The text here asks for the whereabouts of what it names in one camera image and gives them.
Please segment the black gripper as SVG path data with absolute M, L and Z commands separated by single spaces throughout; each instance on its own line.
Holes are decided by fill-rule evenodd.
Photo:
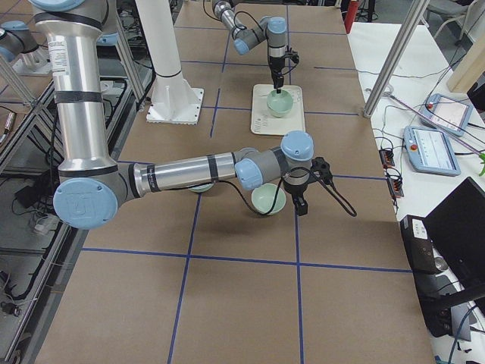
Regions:
M 274 90 L 280 94 L 284 85 L 283 69 L 285 68 L 284 57 L 268 57 L 268 67 L 270 68 Z
M 285 180 L 283 182 L 284 189 L 288 192 L 292 199 L 295 200 L 296 213 L 298 216 L 304 216 L 308 214 L 308 203 L 305 200 L 304 193 L 308 188 L 308 182 L 305 181 L 301 184 L 292 184 Z

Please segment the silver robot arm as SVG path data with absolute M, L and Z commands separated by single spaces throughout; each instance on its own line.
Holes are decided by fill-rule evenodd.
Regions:
M 284 85 L 283 69 L 286 67 L 286 60 L 291 57 L 286 19 L 265 16 L 250 28 L 238 18 L 241 11 L 235 11 L 237 3 L 238 1 L 212 1 L 214 17 L 229 30 L 234 48 L 239 55 L 249 53 L 263 42 L 267 43 L 271 79 L 276 94 L 281 94 Z
M 55 103 L 63 138 L 64 161 L 53 205 L 58 217 L 73 228 L 92 230 L 108 223 L 120 206 L 147 193 L 185 190 L 237 177 L 254 190 L 280 179 L 299 216 L 308 213 L 304 192 L 310 177 L 314 143 L 305 131 L 290 131 L 280 146 L 259 152 L 244 148 L 189 158 L 164 165 L 116 162 L 108 151 L 100 88 L 97 42 L 116 25 L 110 1 L 29 1 L 34 21 L 48 41 Z M 244 55 L 267 42 L 268 67 L 277 95 L 283 95 L 286 59 L 299 56 L 286 37 L 286 19 L 263 17 L 247 29 L 234 12 L 239 1 L 211 1 L 220 21 Z M 136 1 L 155 73 L 150 121 L 196 124 L 204 90 L 192 88 L 183 76 L 169 1 Z

